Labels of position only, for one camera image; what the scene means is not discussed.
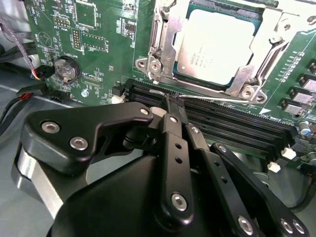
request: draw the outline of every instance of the motherboard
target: motherboard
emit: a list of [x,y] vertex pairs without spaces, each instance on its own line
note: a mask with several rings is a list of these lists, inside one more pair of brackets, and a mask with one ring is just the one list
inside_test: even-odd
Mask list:
[[25,0],[54,90],[111,104],[129,79],[296,126],[316,148],[316,5],[276,0]]

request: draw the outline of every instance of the capacitor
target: capacitor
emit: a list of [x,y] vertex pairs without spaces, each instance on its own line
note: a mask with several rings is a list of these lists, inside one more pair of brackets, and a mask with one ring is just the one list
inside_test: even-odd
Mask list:
[[307,158],[310,160],[310,165],[316,166],[316,152],[308,153]]
[[81,92],[81,96],[86,98],[89,96],[89,91],[87,89],[84,89],[82,92]]
[[304,136],[308,136],[311,134],[311,128],[309,126],[309,123],[307,121],[302,121],[298,124],[298,128],[300,129],[300,134]]

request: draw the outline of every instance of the red and black wire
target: red and black wire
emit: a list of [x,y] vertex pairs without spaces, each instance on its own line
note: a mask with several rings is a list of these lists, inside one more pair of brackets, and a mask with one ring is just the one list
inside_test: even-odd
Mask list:
[[10,100],[0,117],[0,136],[8,129],[19,112],[25,107],[32,97],[31,93],[23,94]]

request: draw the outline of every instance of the mounting hole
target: mounting hole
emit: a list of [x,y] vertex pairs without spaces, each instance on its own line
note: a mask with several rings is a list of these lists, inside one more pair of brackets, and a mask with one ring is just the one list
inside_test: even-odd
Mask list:
[[177,162],[178,164],[182,164],[182,162],[183,162],[179,157],[176,157],[175,160],[176,160],[176,162]]
[[221,179],[222,179],[222,181],[223,181],[224,184],[228,183],[228,180],[225,179],[225,177],[222,177]]
[[137,65],[138,65],[140,68],[144,68],[144,67],[145,67],[144,62],[138,62]]
[[176,148],[178,148],[178,149],[181,149],[181,148],[182,148],[179,143],[176,143],[175,145],[176,145]]
[[265,98],[262,95],[259,95],[256,100],[258,103],[262,103],[265,101]]
[[284,26],[284,29],[287,31],[287,30],[289,30],[291,28],[291,25],[290,24],[286,24],[285,26]]
[[316,16],[310,16],[307,18],[307,22],[310,26],[314,25],[316,23]]

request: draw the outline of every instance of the connector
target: connector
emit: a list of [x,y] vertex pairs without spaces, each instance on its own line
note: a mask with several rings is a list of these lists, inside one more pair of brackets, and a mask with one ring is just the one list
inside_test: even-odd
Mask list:
[[21,88],[16,95],[20,96],[20,95],[24,95],[27,93],[32,94],[33,96],[41,96],[44,95],[44,93],[47,91],[47,86],[45,83],[41,82],[35,85],[30,85],[30,86],[26,86]]
[[48,95],[49,99],[58,103],[65,103],[70,100],[69,94],[63,91],[54,90]]
[[46,65],[40,65],[35,69],[35,73],[40,80],[45,80],[55,74],[55,68]]

